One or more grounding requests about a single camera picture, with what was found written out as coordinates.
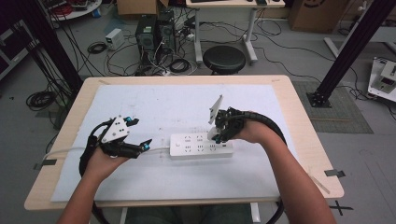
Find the cardboard box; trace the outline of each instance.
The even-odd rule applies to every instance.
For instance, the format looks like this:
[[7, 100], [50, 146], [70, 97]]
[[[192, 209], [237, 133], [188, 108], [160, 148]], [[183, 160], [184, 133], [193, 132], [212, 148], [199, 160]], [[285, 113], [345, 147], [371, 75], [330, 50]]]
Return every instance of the cardboard box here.
[[169, 0], [118, 0], [119, 15], [158, 14], [162, 6], [168, 7]]
[[348, 0], [295, 0], [289, 14], [290, 29], [331, 33], [341, 20]]

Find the black pole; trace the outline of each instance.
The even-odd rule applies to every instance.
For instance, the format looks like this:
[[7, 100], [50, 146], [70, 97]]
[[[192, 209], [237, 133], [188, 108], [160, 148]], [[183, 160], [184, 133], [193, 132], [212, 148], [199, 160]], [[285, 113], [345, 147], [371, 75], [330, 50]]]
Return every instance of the black pole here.
[[308, 93], [312, 106], [328, 103], [335, 87], [395, 6], [395, 0], [375, 0], [370, 5], [322, 83], [314, 93]]
[[1, 1], [2, 13], [6, 15], [14, 14], [21, 18], [29, 28], [29, 31], [39, 41], [41, 46], [48, 53], [49, 57], [58, 68], [64, 81], [71, 90], [71, 97], [75, 99], [82, 86], [82, 79], [72, 62], [70, 61], [58, 36], [50, 27], [44, 14], [44, 9], [39, 5], [39, 0], [12, 0]]

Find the power strip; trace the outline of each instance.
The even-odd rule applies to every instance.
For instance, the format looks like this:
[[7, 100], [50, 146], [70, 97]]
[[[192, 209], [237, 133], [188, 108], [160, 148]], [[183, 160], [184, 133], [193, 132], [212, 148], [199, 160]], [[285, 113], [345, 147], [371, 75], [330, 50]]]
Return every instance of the power strip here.
[[176, 160], [231, 157], [233, 144], [216, 144], [207, 139], [207, 133], [177, 133], [171, 135], [170, 154]]

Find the black round stool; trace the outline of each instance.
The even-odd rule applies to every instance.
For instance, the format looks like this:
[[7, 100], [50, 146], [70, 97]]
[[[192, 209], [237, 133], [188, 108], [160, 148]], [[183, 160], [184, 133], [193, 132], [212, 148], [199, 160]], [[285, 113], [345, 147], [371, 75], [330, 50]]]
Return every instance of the black round stool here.
[[232, 75], [244, 68], [246, 59], [245, 54], [230, 46], [215, 46], [204, 53], [204, 64], [212, 75]]

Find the computer tower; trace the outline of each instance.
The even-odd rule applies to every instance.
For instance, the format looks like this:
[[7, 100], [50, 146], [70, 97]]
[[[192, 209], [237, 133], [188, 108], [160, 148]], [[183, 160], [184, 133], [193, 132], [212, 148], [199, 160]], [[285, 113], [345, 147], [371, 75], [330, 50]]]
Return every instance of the computer tower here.
[[176, 53], [176, 39], [175, 39], [175, 19], [174, 11], [166, 10], [160, 13], [158, 23], [163, 41], [163, 53]]
[[142, 15], [135, 32], [143, 65], [158, 64], [161, 60], [161, 36], [156, 15]]

